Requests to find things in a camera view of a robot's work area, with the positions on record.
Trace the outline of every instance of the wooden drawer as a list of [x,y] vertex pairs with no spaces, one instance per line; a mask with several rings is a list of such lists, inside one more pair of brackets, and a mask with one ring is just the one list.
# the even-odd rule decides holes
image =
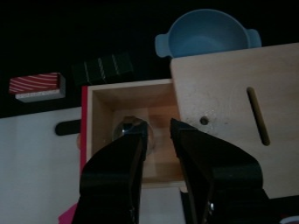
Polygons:
[[181,168],[169,134],[170,118],[180,119],[172,80],[84,87],[82,101],[86,108],[82,110],[82,132],[86,135],[81,133],[81,153],[86,154],[81,155],[81,164],[110,143],[113,129],[124,116],[136,116],[148,121],[154,141],[153,150],[144,161],[142,187],[182,186]]

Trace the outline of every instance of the light blue bowl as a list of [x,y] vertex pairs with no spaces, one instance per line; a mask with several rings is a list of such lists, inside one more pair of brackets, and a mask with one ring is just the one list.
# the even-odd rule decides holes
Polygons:
[[218,10],[201,9],[176,19],[169,31],[154,37],[158,57],[178,58],[260,47],[257,31]]

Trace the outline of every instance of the pink object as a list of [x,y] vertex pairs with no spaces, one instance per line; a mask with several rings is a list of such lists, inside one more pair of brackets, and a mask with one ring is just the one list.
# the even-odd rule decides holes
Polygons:
[[18,95],[31,92],[47,91],[59,88],[59,73],[42,73],[14,77],[9,82],[9,94]]
[[77,204],[74,204],[58,217],[59,224],[70,224]]

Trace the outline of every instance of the black background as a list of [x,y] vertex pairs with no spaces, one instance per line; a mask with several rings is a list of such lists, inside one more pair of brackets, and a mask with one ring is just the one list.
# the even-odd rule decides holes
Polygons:
[[[294,1],[13,1],[0,3],[0,118],[80,106],[70,65],[128,53],[134,80],[169,78],[169,60],[154,55],[154,36],[190,10],[226,12],[257,30],[262,46],[299,42]],[[9,79],[61,72],[62,99],[22,103],[7,94]]]

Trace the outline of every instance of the small metal object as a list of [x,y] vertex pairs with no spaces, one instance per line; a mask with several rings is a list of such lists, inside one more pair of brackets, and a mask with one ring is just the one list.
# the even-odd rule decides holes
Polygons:
[[[134,117],[133,115],[125,116],[122,121],[114,128],[112,140],[114,141],[116,139],[118,139],[141,122],[145,122],[145,120]],[[146,138],[146,155],[148,155],[154,147],[154,133],[148,123],[146,123],[146,135],[148,135]]]

